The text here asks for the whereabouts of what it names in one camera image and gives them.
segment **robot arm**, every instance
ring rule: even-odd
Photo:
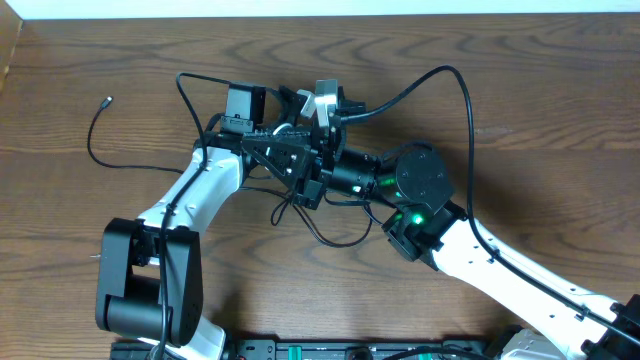
[[[586,354],[581,347],[585,340],[597,343],[607,329],[492,261],[491,255],[478,243],[468,221],[456,221],[442,236],[440,240],[444,245],[439,251],[433,251],[436,266],[513,311],[549,339],[567,359],[584,359]],[[489,245],[518,269],[591,312],[609,321],[615,320],[616,314],[611,311],[616,303],[613,299],[562,279],[505,245],[479,222],[476,224]]]
[[[96,302],[101,329],[149,343],[160,338],[159,281],[134,275],[132,266],[145,266],[157,257],[166,203],[201,166],[204,147],[206,170],[186,190],[167,226],[165,259],[172,309],[168,348],[178,355],[221,357],[224,331],[201,317],[199,239],[220,206],[258,165],[279,179],[289,189],[291,202],[299,206],[316,209],[330,190],[395,208],[382,230],[405,259],[421,260],[482,290],[533,325],[567,358],[586,358],[585,346],[612,338],[614,334],[588,314],[572,310],[494,261],[472,232],[465,211],[450,201],[453,187],[433,146],[411,143],[380,157],[349,149],[346,126],[352,122],[342,119],[358,118],[353,115],[365,112],[365,105],[347,100],[337,81],[318,81],[315,95],[284,87],[278,92],[287,106],[278,122],[260,126],[264,87],[231,83],[220,132],[209,131],[206,143],[196,143],[192,161],[176,184],[136,221],[114,219],[107,226]],[[312,125],[297,124],[298,115],[310,117],[316,108]],[[631,317],[622,316],[624,307],[613,299],[554,275],[476,224],[494,251],[538,283],[585,312],[617,321],[618,326],[629,323]]]

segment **black plastic housing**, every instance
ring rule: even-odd
[[[424,205],[427,216],[435,215],[454,192],[442,158],[426,147],[385,160],[377,185],[377,193],[387,202],[396,207]]]
[[[148,246],[139,244],[156,243],[146,239],[156,233],[157,229],[131,220],[116,218],[107,225],[96,296],[96,323],[100,329],[125,337],[160,339],[160,280],[135,275],[132,267],[139,264],[140,254],[149,254]],[[200,235],[183,228],[167,230],[166,249],[171,309],[168,341],[182,346],[193,337],[202,313]]]
[[[345,148],[333,168],[329,189],[347,196],[368,197],[375,185],[377,168],[376,157]]]

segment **silver metal part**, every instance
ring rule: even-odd
[[[307,101],[304,103],[302,110],[300,110],[300,116],[311,119],[313,113],[316,112],[316,96],[311,91],[302,89],[298,90],[298,95],[307,97]]]
[[[251,119],[251,91],[230,89],[225,115],[230,118]]]
[[[338,106],[338,80],[316,81],[316,110],[318,111],[318,125],[329,128],[329,113],[334,113]]]

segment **white wall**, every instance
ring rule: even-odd
[[[25,20],[637,12],[640,0],[6,0]]]

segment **green terminal block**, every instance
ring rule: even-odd
[[[289,346],[289,360],[302,360],[302,348],[300,346]]]

